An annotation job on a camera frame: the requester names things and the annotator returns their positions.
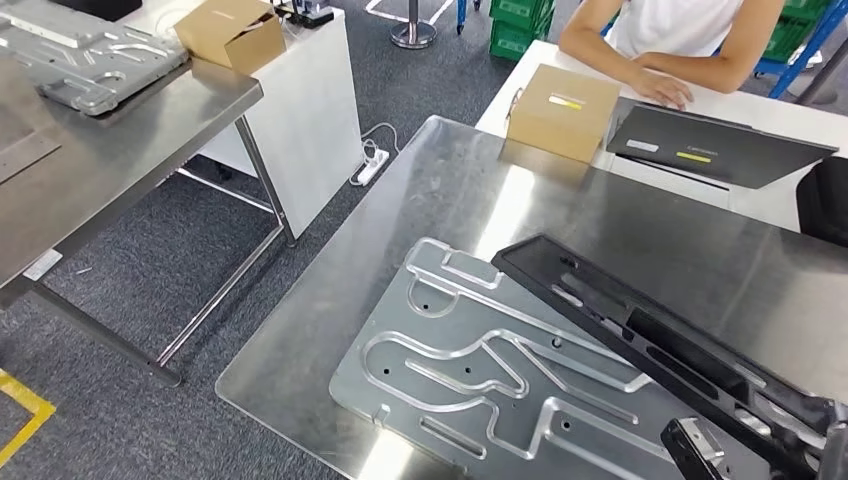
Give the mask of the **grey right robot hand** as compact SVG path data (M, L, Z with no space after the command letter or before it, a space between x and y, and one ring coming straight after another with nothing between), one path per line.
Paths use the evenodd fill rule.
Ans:
M816 424L826 430L809 427L798 434L805 444L806 465L815 472L815 479L847 478L847 405L818 396L804 400L804 405L819 412L822 419Z

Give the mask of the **person's right hand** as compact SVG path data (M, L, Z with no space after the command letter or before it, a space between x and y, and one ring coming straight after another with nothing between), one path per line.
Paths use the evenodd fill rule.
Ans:
M644 68L629 74L624 82L642 97L669 108L685 110L694 101L691 90L681 81Z

